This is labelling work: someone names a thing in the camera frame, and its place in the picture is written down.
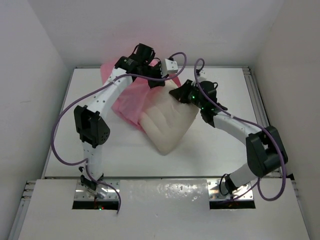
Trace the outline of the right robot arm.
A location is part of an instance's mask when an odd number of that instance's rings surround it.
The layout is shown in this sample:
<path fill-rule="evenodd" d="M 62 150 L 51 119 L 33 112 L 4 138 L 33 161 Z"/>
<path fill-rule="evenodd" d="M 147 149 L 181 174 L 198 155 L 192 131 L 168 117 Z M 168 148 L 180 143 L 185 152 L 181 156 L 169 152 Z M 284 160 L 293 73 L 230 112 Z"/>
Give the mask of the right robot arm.
<path fill-rule="evenodd" d="M 169 94 L 182 104 L 199 108 L 205 123 L 233 136 L 246 148 L 246 163 L 219 182 L 219 193 L 231 196 L 234 191 L 281 168 L 286 170 L 288 156 L 278 130 L 274 126 L 262 127 L 227 112 L 217 99 L 216 82 L 187 80 Z"/>

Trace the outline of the cream bear print pillow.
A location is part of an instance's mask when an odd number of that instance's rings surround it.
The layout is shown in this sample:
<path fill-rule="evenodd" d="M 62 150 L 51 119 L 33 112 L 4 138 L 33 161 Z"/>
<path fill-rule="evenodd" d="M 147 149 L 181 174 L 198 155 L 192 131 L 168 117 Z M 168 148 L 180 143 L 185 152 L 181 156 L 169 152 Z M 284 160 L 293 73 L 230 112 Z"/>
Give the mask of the cream bear print pillow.
<path fill-rule="evenodd" d="M 174 150 L 199 112 L 192 104 L 180 103 L 169 91 L 178 85 L 169 80 L 165 86 L 152 88 L 146 95 L 138 119 L 139 125 L 161 155 Z"/>

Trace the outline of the pink satin pillowcase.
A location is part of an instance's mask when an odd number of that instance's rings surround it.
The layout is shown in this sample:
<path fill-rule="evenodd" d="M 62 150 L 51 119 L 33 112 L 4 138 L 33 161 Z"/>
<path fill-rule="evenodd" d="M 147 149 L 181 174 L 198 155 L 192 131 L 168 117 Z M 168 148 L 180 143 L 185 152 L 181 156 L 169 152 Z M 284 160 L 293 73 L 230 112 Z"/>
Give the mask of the pink satin pillowcase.
<path fill-rule="evenodd" d="M 117 61 L 118 60 L 113 60 L 101 65 L 100 75 L 103 85 L 108 81 Z M 173 84 L 173 88 L 181 86 L 181 82 L 177 76 L 165 81 L 165 87 L 168 87 L 169 84 Z M 144 105 L 147 103 L 148 98 L 155 97 L 159 90 L 164 90 L 165 87 L 160 86 L 150 89 L 146 79 L 137 77 L 135 81 L 120 94 L 111 109 L 122 120 L 144 132 L 139 124 L 139 118 L 144 110 Z"/>

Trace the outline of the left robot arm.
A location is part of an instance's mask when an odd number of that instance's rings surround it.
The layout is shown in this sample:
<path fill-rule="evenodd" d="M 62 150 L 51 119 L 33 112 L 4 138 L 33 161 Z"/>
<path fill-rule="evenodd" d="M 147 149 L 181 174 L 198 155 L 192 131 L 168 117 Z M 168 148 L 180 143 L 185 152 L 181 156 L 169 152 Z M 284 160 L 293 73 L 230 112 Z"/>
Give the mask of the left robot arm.
<path fill-rule="evenodd" d="M 111 73 L 104 83 L 109 85 L 101 92 L 93 95 L 93 100 L 85 106 L 76 106 L 74 120 L 76 132 L 83 146 L 83 155 L 86 159 L 81 170 L 81 183 L 92 191 L 97 189 L 96 181 L 103 178 L 102 145 L 110 136 L 110 128 L 106 123 L 107 113 L 120 94 L 132 84 L 136 76 L 160 79 L 161 65 L 151 66 L 155 51 L 150 46 L 138 44 L 133 53 L 122 56 L 114 65 Z"/>

